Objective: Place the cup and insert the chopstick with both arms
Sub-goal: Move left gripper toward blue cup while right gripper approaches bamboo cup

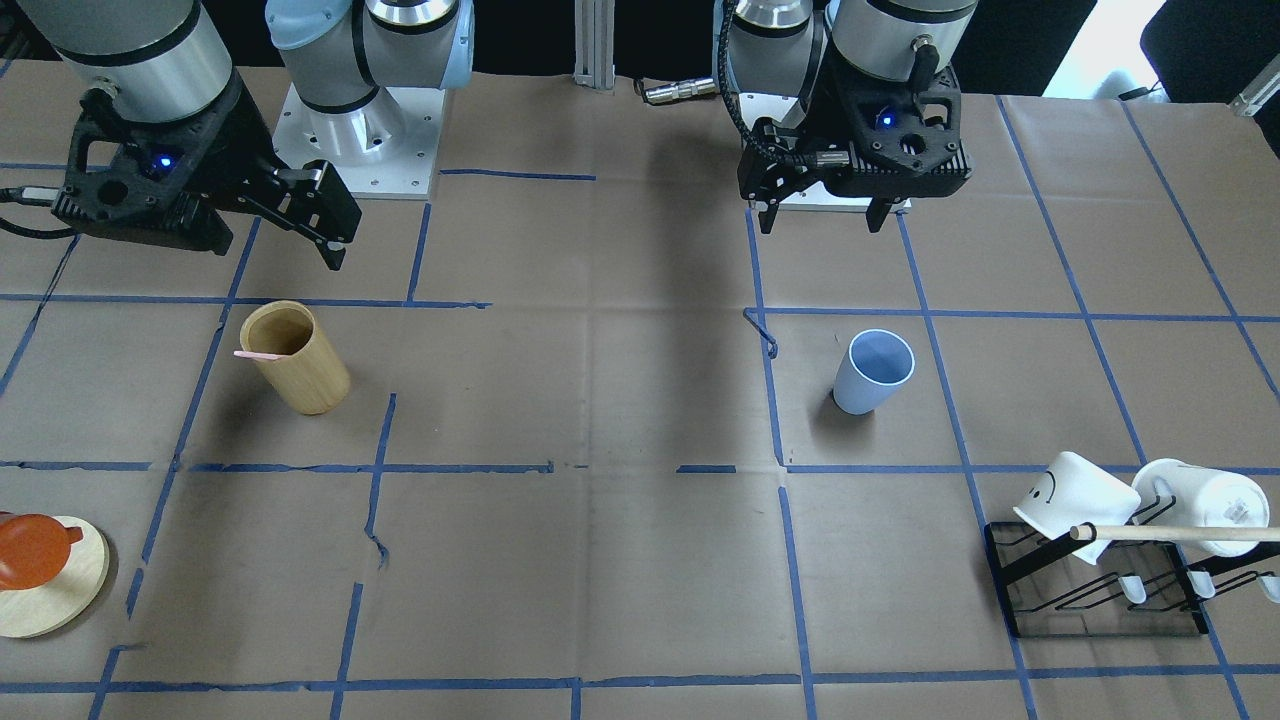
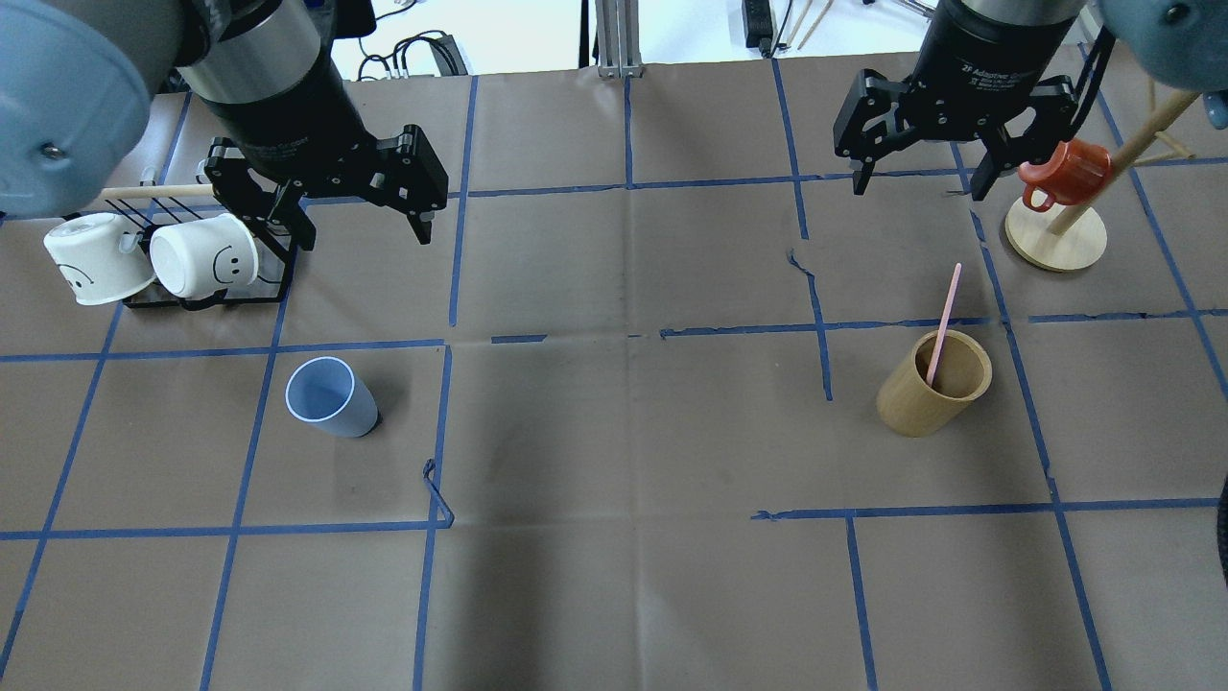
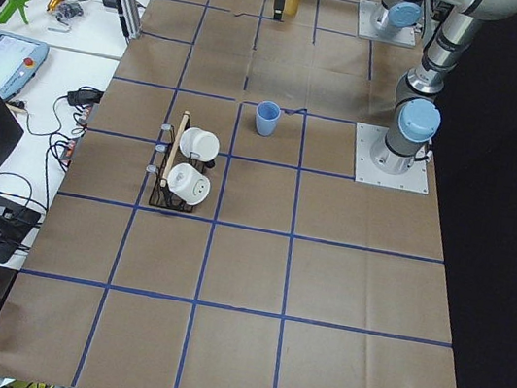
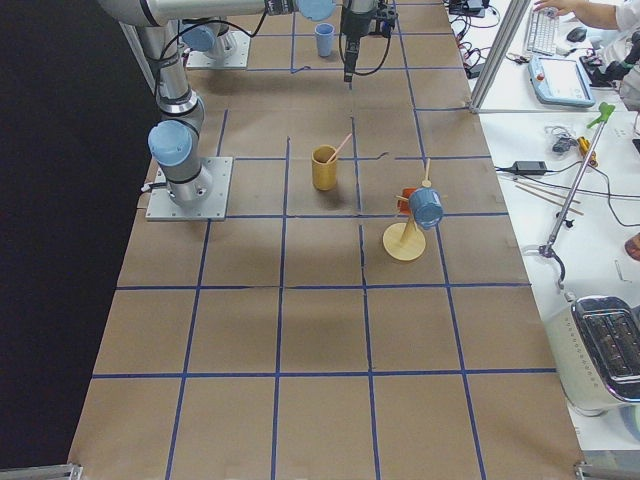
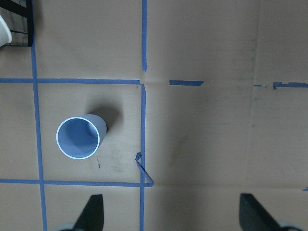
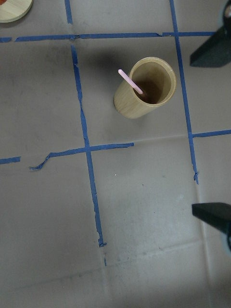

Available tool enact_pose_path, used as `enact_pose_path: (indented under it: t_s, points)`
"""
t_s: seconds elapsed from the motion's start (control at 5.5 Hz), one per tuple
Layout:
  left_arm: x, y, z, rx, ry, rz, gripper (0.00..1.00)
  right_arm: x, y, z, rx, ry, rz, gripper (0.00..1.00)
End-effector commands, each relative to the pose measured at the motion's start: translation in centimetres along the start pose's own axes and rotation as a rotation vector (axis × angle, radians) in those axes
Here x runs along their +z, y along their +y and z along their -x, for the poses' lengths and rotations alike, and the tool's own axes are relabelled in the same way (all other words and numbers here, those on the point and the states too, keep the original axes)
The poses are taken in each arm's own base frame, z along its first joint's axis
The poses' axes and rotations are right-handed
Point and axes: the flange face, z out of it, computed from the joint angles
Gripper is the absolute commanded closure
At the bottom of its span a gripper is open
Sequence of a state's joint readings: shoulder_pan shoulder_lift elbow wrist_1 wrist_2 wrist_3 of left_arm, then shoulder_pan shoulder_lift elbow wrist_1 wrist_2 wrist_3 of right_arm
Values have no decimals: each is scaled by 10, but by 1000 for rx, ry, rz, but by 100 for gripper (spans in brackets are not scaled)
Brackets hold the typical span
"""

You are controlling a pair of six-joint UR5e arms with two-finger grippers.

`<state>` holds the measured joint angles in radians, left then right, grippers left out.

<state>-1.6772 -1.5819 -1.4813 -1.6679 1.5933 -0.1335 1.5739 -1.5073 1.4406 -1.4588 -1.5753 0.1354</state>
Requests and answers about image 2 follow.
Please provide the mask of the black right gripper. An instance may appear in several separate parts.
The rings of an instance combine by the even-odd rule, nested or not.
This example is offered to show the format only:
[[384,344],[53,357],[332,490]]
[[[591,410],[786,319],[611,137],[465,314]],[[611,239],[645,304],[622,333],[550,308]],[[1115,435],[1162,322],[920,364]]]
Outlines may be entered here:
[[876,164],[917,141],[969,144],[986,153],[969,184],[981,203],[1001,176],[1039,161],[1070,137],[1077,96],[1070,76],[1045,79],[1072,26],[935,18],[905,79],[874,69],[853,79],[833,126],[833,149],[863,196]]

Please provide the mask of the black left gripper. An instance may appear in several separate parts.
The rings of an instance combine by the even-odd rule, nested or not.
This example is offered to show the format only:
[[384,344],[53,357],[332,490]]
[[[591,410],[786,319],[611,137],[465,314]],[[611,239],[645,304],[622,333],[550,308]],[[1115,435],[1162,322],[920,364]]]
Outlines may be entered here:
[[239,182],[228,211],[251,232],[275,226],[293,245],[316,249],[316,225],[302,198],[363,198],[403,214],[420,245],[433,241],[433,216],[447,205],[449,176],[416,123],[371,133],[332,64],[316,64],[301,82],[251,104],[203,99],[253,169],[273,182],[264,191]]

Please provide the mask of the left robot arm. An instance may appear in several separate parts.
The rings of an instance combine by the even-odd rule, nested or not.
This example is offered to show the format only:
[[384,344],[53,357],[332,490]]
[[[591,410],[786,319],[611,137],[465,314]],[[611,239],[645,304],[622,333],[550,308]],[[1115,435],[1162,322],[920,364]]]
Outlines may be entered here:
[[429,244],[448,176],[420,126],[378,139],[332,61],[368,36],[368,1],[5,1],[1,210],[76,214],[104,191],[179,72],[221,122],[205,176],[237,218],[316,244],[302,200],[394,209]]

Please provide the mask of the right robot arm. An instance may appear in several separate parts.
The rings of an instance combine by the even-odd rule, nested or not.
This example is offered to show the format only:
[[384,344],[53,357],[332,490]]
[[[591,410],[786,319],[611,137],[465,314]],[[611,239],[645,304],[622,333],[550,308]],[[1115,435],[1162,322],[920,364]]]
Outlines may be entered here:
[[919,141],[981,141],[970,193],[981,201],[1001,176],[1050,158],[1079,131],[1111,52],[1126,44],[1158,83],[1194,93],[1227,87],[1223,1],[1102,1],[1102,29],[1077,82],[1045,79],[1079,1],[939,1],[917,63],[903,82],[861,70],[833,126],[862,194],[874,166]]

